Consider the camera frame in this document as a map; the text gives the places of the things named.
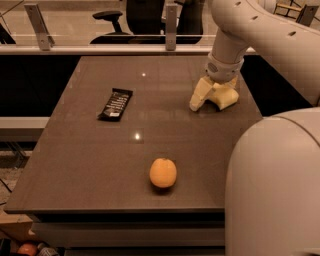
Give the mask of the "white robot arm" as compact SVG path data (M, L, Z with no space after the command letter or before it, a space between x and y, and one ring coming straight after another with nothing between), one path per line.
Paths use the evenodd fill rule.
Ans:
M253 48L308 102L254 124L233 149L225 186L226 256L319 256L320 32L267 12L256 0L212 0L218 27L209 82L191 98L199 109L215 83L231 81Z

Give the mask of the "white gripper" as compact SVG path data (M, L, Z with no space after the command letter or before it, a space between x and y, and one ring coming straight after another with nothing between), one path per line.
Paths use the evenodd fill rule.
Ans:
M216 91L215 82L222 85L225 97L237 97L236 90L238 73L244 63L244 59L236 63L224 63L218 60L212 53L208 54L206 73L208 76L202 77L191 96L189 107L192 111L198 111L204 102Z

